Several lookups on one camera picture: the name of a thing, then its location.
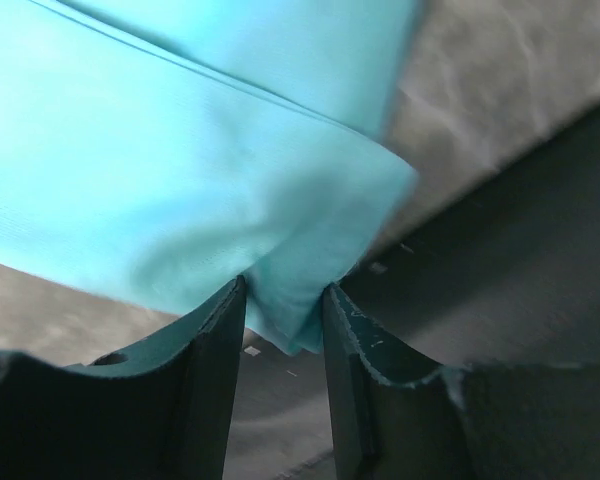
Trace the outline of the teal t shirt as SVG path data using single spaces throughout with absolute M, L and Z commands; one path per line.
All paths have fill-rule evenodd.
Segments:
M 0 1 L 0 264 L 172 314 L 238 275 L 318 352 L 322 291 L 416 172 L 382 136 L 418 1 Z

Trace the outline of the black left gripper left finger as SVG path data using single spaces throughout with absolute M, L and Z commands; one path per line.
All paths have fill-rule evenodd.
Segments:
M 93 363 L 0 351 L 0 479 L 219 479 L 246 285 Z

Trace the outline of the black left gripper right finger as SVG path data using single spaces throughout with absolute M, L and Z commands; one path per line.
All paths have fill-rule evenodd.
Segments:
M 446 366 L 322 296 L 340 479 L 600 479 L 600 365 Z

